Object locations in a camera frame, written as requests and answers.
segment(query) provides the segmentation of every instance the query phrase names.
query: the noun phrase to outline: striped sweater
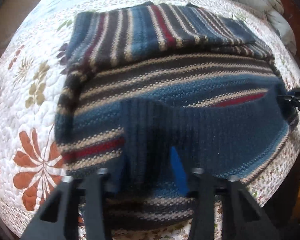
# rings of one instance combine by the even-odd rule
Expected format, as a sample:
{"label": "striped sweater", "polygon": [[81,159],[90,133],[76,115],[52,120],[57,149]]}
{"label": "striped sweater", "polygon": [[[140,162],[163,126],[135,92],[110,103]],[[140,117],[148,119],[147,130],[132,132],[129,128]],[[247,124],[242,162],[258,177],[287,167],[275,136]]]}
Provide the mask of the striped sweater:
{"label": "striped sweater", "polygon": [[172,146],[186,171],[249,182],[298,121],[276,100],[286,91],[271,50],[241,21],[193,5],[80,13],[66,56],[55,136],[68,175],[84,178],[122,155],[128,162],[129,179],[105,207],[112,228],[192,216]]}

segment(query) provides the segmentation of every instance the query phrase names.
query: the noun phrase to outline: silver bolt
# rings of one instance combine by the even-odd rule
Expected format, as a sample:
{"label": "silver bolt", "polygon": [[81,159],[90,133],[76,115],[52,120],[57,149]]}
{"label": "silver bolt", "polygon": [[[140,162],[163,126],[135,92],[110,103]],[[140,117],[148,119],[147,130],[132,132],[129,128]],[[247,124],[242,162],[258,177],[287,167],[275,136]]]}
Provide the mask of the silver bolt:
{"label": "silver bolt", "polygon": [[193,168],[192,173],[193,174],[203,174],[203,169],[202,168]]}
{"label": "silver bolt", "polygon": [[107,174],[108,173],[108,169],[107,168],[100,168],[100,169],[98,169],[98,171],[97,171],[97,174],[98,175],[105,175],[105,174]]}
{"label": "silver bolt", "polygon": [[70,183],[71,181],[73,181],[73,178],[71,176],[64,176],[61,180],[66,183]]}
{"label": "silver bolt", "polygon": [[235,181],[239,181],[240,178],[239,178],[238,175],[230,175],[229,178],[228,178],[228,180],[229,180],[230,182],[235,182]]}

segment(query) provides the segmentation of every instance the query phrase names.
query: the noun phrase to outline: bed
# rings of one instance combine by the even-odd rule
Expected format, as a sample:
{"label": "bed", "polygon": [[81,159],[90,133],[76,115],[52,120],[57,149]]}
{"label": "bed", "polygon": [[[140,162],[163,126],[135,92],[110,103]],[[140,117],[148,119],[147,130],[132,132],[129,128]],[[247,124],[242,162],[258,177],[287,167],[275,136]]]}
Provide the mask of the bed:
{"label": "bed", "polygon": [[[82,11],[108,11],[151,1],[187,3],[240,19],[275,56],[288,90],[300,87],[300,70],[265,15],[230,0],[42,0],[21,24],[0,59],[0,217],[21,236],[39,206],[64,176],[54,141],[54,117],[66,79],[65,50],[74,18]],[[299,123],[267,168],[248,185],[263,206],[300,151]],[[115,231],[115,239],[187,239],[191,221],[155,231]],[[85,228],[79,217],[80,239]],[[222,203],[215,203],[215,239],[222,237]]]}

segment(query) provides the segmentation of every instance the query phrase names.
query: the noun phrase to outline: red stripe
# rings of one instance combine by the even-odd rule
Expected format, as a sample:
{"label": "red stripe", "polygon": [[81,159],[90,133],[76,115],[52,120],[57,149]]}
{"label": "red stripe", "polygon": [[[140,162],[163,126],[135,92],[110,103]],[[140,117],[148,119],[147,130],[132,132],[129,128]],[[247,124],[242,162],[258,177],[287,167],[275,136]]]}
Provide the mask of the red stripe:
{"label": "red stripe", "polygon": [[112,150],[116,147],[120,147],[124,145],[124,138],[123,137],[119,137],[117,139],[111,140],[111,141],[107,141],[98,145],[94,145],[91,147],[87,147],[84,148],[82,150],[79,151],[73,151],[73,152],[69,152],[66,153],[65,155],[63,155],[63,159],[65,161],[70,160],[70,159],[78,159],[78,158],[82,158],[85,157],[87,155],[91,155],[91,154],[98,154],[101,152],[105,152],[108,150]]}
{"label": "red stripe", "polygon": [[239,98],[234,98],[234,99],[230,99],[230,100],[227,100],[227,101],[223,101],[223,102],[220,102],[216,105],[213,105],[213,106],[232,106],[232,105],[237,105],[237,104],[242,104],[244,102],[249,102],[249,101],[252,101],[252,100],[255,100],[255,99],[258,99],[258,98],[261,98],[264,96],[265,93],[258,93],[258,94],[254,94],[254,95],[248,95],[248,96],[245,96],[245,97],[239,97]]}
{"label": "red stripe", "polygon": [[161,15],[161,12],[159,11],[158,7],[155,5],[151,5],[151,8],[153,9],[153,11],[157,17],[159,27],[161,28],[164,38],[167,41],[168,48],[175,47],[176,39],[171,35],[170,31],[168,30],[166,23]]}
{"label": "red stripe", "polygon": [[89,57],[93,51],[93,49],[95,48],[98,40],[100,39],[101,33],[103,31],[104,28],[104,21],[105,21],[105,14],[101,14],[100,15],[100,21],[98,24],[98,31],[95,37],[93,37],[93,42],[92,44],[88,47],[87,51],[84,54],[84,65],[88,65],[89,64]]}

